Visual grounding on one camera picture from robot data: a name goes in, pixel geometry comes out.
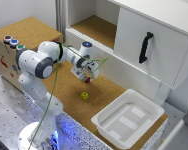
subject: brown box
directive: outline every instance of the brown box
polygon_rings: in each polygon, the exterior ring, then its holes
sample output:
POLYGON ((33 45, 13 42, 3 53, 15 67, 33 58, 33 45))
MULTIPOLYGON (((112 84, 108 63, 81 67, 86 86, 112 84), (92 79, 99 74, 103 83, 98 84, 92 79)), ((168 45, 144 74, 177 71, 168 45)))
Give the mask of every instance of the brown box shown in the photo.
POLYGON ((21 71, 18 70, 15 61, 16 50, 3 43, 6 35, 11 35, 14 39, 19 40, 20 44, 35 51, 43 41, 63 42, 63 35, 60 32, 34 17, 26 18, 0 29, 0 73, 19 90, 22 90, 18 83, 21 71))

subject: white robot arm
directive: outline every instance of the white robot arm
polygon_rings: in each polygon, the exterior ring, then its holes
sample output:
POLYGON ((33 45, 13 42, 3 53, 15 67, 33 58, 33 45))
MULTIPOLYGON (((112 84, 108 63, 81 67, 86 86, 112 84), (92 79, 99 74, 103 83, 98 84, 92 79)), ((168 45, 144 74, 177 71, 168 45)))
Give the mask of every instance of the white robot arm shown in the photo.
MULTIPOLYGON (((28 49, 22 49, 17 52, 16 62, 18 64, 18 68, 22 71, 18 81, 23 89, 23 92, 27 94, 32 101, 43 110, 43 112, 47 109, 51 94, 47 91, 47 88, 40 79, 46 79, 51 75, 53 71, 53 63, 56 63, 57 61, 61 63, 64 60, 71 62, 74 65, 71 70, 72 73, 86 83, 91 82, 93 78, 97 78, 99 75, 99 71, 97 70, 98 64, 92 60, 88 60, 93 58, 93 47, 91 43, 83 42, 79 51, 74 48, 70 49, 62 47, 60 43, 43 42, 39 45, 37 52, 28 49), (60 55, 59 60, 57 60, 59 47, 60 55), (90 77, 87 77, 84 74, 84 71, 86 71, 90 77)), ((58 140, 52 138, 57 131, 56 116, 62 111, 63 104, 56 97, 52 96, 45 119, 42 121, 37 135, 34 138, 34 149, 32 150, 49 149, 46 147, 52 147, 54 150, 59 150, 59 146, 57 146, 58 140), (57 140, 56 144, 53 145, 53 142, 49 144, 50 140, 57 140)), ((38 126, 28 137, 28 141, 32 140, 37 128, 38 126)), ((19 146, 19 150, 22 148, 24 149, 24 147, 24 145, 19 146)))

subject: white drawer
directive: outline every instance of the white drawer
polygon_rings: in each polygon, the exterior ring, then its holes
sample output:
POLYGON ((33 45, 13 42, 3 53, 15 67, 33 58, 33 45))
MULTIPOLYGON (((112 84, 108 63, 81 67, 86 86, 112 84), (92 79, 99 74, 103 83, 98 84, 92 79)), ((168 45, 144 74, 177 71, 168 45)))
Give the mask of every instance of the white drawer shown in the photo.
POLYGON ((121 8, 114 54, 125 61, 173 86, 188 51, 188 36, 146 17, 121 8), (148 40, 145 56, 139 63, 147 32, 154 35, 148 40))

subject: white plastic bin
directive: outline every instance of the white plastic bin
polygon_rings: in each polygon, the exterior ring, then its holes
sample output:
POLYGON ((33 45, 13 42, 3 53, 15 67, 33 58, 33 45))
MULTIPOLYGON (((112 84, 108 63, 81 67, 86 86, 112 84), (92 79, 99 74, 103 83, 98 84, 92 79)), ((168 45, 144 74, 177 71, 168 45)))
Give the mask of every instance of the white plastic bin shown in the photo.
POLYGON ((127 90, 91 120, 99 133, 120 149, 131 148, 163 115, 164 109, 127 90))

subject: cabinet handle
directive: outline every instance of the cabinet handle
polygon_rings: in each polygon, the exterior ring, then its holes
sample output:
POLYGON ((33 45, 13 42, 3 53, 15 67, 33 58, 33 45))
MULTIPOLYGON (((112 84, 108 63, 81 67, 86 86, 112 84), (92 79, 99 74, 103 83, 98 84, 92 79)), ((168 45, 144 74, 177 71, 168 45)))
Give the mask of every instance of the cabinet handle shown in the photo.
POLYGON ((147 57, 145 57, 145 53, 147 50, 147 45, 148 45, 148 40, 151 39, 154 35, 150 32, 147 32, 147 36, 145 37, 144 41, 143 41, 143 45, 141 48, 141 53, 140 53, 140 57, 139 57, 139 63, 142 64, 143 62, 145 62, 147 60, 147 57))

